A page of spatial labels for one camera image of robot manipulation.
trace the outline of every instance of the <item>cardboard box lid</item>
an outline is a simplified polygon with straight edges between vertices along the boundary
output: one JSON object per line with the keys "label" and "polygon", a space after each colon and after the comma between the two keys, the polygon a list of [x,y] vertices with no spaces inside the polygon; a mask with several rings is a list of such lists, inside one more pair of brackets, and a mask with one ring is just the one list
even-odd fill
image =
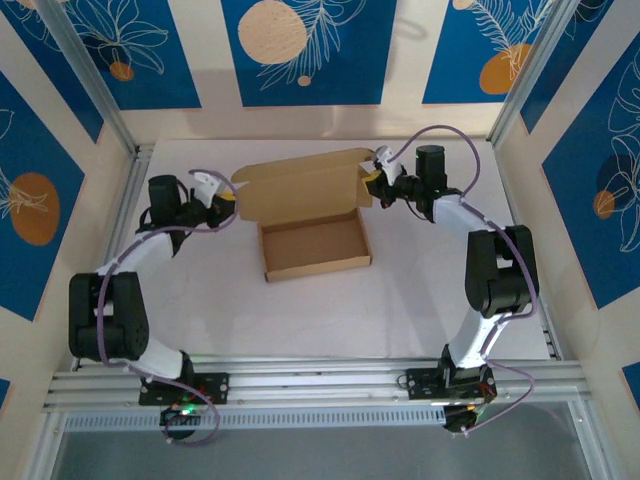
{"label": "cardboard box lid", "polygon": [[373,151],[352,148],[338,152],[248,165],[231,177],[238,189],[243,220],[277,225],[346,213],[370,207],[372,198],[360,166]]}

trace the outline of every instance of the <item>cardboard box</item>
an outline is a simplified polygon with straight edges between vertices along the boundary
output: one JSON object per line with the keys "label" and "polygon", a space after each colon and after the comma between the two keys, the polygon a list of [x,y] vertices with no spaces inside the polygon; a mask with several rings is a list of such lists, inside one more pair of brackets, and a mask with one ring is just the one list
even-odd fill
{"label": "cardboard box", "polygon": [[268,282],[370,265],[359,207],[372,198],[360,166],[373,152],[339,152],[238,170],[240,218],[257,222]]}

